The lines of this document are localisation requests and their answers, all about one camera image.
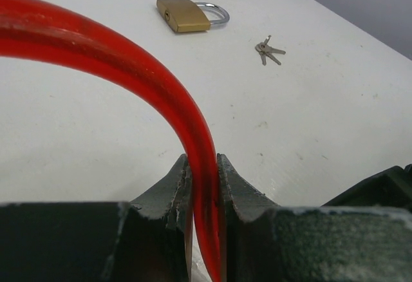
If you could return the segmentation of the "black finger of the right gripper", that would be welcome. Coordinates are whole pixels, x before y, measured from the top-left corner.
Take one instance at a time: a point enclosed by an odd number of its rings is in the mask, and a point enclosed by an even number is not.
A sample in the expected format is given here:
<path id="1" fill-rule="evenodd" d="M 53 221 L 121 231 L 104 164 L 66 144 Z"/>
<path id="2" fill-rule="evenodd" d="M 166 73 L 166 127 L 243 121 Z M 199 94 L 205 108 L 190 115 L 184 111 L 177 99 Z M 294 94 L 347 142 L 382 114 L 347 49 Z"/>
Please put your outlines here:
<path id="1" fill-rule="evenodd" d="M 366 178 L 325 206 L 394 207 L 411 210 L 411 165 L 393 166 Z"/>

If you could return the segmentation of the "red cable lock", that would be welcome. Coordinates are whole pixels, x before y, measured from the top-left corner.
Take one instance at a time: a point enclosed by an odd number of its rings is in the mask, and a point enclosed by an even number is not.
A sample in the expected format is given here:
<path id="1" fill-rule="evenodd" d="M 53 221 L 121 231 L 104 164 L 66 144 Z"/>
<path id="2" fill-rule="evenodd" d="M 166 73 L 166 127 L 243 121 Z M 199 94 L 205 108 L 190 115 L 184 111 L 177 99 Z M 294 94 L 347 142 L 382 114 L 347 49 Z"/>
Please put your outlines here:
<path id="1" fill-rule="evenodd" d="M 123 35 L 41 0 L 1 0 L 1 55 L 96 75 L 138 95 L 168 121 L 185 149 L 193 175 L 201 255 L 211 279 L 220 281 L 216 151 L 201 111 L 180 81 Z"/>

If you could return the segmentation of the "large brass padlock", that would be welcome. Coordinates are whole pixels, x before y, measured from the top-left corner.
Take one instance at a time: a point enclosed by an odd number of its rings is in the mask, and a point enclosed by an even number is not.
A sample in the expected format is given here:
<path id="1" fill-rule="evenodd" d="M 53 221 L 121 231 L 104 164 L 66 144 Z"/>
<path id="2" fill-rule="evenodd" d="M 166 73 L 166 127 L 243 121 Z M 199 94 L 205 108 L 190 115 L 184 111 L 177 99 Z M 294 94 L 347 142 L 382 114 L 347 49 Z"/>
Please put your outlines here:
<path id="1" fill-rule="evenodd" d="M 205 32 L 230 21 L 228 11 L 213 3 L 156 0 L 156 7 L 174 33 Z"/>

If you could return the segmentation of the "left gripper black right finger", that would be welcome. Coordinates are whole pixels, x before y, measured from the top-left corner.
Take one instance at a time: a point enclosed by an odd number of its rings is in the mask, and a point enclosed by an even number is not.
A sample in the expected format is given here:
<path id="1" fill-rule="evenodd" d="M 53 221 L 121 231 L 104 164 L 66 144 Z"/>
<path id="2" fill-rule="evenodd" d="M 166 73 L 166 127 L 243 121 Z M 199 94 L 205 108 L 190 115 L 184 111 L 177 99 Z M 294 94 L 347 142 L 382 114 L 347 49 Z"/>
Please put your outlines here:
<path id="1" fill-rule="evenodd" d="M 282 207 L 218 167 L 223 281 L 411 280 L 411 210 Z"/>

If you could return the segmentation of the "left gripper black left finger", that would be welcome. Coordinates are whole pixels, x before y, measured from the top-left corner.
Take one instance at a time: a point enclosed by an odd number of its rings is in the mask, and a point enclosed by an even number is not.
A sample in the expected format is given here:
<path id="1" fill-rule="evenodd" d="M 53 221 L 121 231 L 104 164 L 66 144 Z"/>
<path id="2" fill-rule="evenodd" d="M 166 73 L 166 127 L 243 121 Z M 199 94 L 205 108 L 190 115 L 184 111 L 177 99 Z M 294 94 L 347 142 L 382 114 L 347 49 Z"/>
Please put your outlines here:
<path id="1" fill-rule="evenodd" d="M 2 281 L 190 281 L 187 157 L 130 202 L 1 205 Z"/>

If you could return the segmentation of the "large padlock keys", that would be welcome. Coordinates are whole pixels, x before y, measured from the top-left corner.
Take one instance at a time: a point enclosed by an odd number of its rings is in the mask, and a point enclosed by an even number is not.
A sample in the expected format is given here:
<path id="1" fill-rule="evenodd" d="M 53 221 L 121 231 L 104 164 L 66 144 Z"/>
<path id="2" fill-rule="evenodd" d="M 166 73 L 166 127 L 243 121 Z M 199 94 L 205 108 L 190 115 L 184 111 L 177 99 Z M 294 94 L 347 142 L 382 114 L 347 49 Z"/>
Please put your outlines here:
<path id="1" fill-rule="evenodd" d="M 275 54 L 279 55 L 285 55 L 286 52 L 284 50 L 280 50 L 277 48 L 273 48 L 269 45 L 269 41 L 271 39 L 271 35 L 268 35 L 267 38 L 258 44 L 255 45 L 255 50 L 259 53 L 261 57 L 261 63 L 262 65 L 266 66 L 267 65 L 267 58 L 275 62 L 277 65 L 281 65 L 281 61 L 279 61 L 276 57 Z"/>

